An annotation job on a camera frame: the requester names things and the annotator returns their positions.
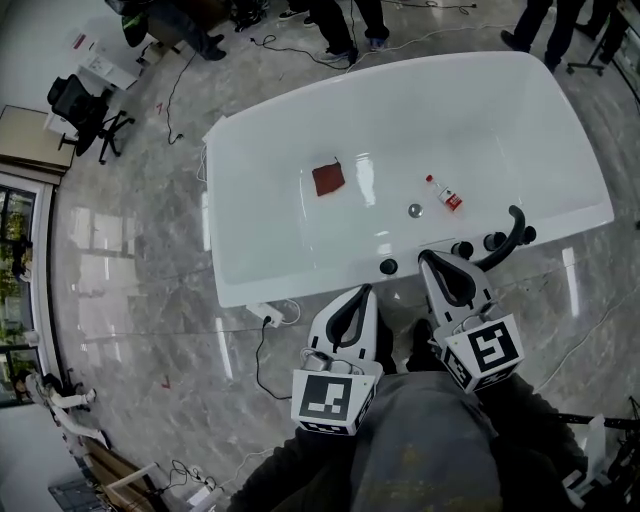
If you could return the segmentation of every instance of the office chair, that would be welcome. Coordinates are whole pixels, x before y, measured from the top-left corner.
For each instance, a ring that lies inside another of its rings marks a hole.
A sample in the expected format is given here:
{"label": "office chair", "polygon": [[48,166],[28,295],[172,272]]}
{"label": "office chair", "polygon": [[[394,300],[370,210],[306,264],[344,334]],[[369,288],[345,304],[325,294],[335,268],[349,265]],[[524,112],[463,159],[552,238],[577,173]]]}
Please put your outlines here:
{"label": "office chair", "polygon": [[127,113],[121,110],[118,115],[105,120],[104,118],[109,112],[108,95],[109,91],[105,91],[102,96],[92,96],[76,75],[71,75],[66,80],[56,79],[47,96],[51,111],[66,119],[78,130],[77,141],[67,139],[66,134],[62,135],[58,150],[62,148],[63,144],[69,144],[76,147],[76,155],[82,156],[96,138],[100,138],[104,140],[100,152],[102,165],[107,163],[104,160],[107,146],[111,146],[114,155],[120,156],[115,145],[116,133],[127,124],[135,123],[135,119],[126,118]]}

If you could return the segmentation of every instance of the marble floor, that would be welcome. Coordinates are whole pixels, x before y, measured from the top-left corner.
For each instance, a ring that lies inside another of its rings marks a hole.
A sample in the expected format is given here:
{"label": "marble floor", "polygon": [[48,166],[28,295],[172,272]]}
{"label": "marble floor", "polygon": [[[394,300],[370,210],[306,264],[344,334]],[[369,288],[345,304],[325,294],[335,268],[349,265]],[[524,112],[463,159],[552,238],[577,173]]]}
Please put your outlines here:
{"label": "marble floor", "polygon": [[[499,28],[477,27],[513,25],[524,4],[481,2],[468,16],[457,9],[384,4],[393,46],[449,31],[369,56],[358,67],[505,50]],[[293,431],[288,403],[271,399],[255,382],[260,320],[217,302],[203,235],[205,184],[196,179],[201,138],[221,115],[339,73],[304,55],[270,52],[250,41],[274,34],[274,45],[324,49],[317,29],[303,28],[299,19],[277,22],[284,7],[275,2],[266,22],[241,34],[223,26],[221,46],[229,51],[223,61],[192,62],[171,110],[173,128],[183,139],[167,144],[164,108],[188,52],[168,54],[146,80],[130,109],[137,123],[123,156],[111,157],[106,166],[97,164],[95,152],[77,159],[57,193],[52,286],[63,357],[78,380],[99,392],[83,421],[99,424],[115,449],[139,465],[156,461],[166,471],[179,459],[221,482],[233,478],[246,454],[273,447]],[[343,7],[348,12],[348,3]],[[582,17],[589,13],[585,7]],[[357,10],[355,15],[364,45]],[[535,55],[544,53],[549,32],[547,23]],[[591,48],[576,34],[567,58],[584,60]],[[490,277],[520,327],[527,350],[521,375],[562,411],[626,415],[627,396],[640,395],[640,116],[613,70],[602,78],[586,71],[569,76],[563,68],[556,75],[593,145],[616,218],[519,251]],[[405,279],[378,286],[377,292],[402,357],[410,327],[424,313],[423,290],[416,279]],[[309,324],[336,294],[299,299],[298,323],[267,330],[261,369],[276,393],[290,391]],[[287,303],[278,307],[294,314]],[[250,460],[227,492],[258,463]]]}

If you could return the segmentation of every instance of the bathtub control knob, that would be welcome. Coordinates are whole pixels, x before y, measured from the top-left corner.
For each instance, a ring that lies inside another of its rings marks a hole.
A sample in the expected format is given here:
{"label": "bathtub control knob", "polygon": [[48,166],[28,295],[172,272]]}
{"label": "bathtub control knob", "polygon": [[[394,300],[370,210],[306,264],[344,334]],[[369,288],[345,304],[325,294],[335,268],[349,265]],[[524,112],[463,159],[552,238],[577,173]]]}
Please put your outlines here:
{"label": "bathtub control knob", "polygon": [[473,255],[473,245],[469,242],[459,242],[451,248],[451,254],[468,260]]}
{"label": "bathtub control knob", "polygon": [[538,237],[538,233],[536,232],[536,228],[533,226],[527,226],[524,228],[524,234],[522,235],[522,240],[519,245],[529,245]]}
{"label": "bathtub control knob", "polygon": [[380,263],[380,272],[388,276],[392,276],[398,271],[398,262],[389,258]]}
{"label": "bathtub control knob", "polygon": [[502,231],[497,231],[492,235],[485,236],[483,245],[487,251],[493,252],[498,247],[500,247],[506,241],[506,239],[507,235],[505,235]]}

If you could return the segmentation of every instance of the window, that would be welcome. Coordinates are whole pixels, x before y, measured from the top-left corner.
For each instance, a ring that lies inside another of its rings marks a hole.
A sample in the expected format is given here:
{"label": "window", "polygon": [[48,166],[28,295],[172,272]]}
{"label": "window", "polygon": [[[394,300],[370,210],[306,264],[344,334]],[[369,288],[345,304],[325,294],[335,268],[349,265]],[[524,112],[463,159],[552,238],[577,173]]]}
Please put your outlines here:
{"label": "window", "polygon": [[13,388],[12,379],[21,370],[42,372],[37,349],[25,345],[0,347],[0,407],[32,403]]}
{"label": "window", "polygon": [[35,195],[0,187],[0,345],[23,343],[31,316],[31,224]]}

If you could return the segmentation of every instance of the bathtub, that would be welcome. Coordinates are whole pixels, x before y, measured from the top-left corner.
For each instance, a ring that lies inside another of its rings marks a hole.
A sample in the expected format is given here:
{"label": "bathtub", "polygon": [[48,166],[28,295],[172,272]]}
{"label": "bathtub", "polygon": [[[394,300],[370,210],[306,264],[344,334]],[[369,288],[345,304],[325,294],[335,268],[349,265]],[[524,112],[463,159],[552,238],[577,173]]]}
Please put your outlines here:
{"label": "bathtub", "polygon": [[[207,144],[209,228],[225,307],[418,273],[425,248],[508,233],[512,204],[545,243],[613,220],[578,118],[528,54],[440,55],[357,71],[229,118]],[[318,197],[312,170],[342,165]],[[463,200],[455,212],[426,176]],[[409,207],[420,205],[420,217]],[[392,258],[397,272],[381,272]]]}

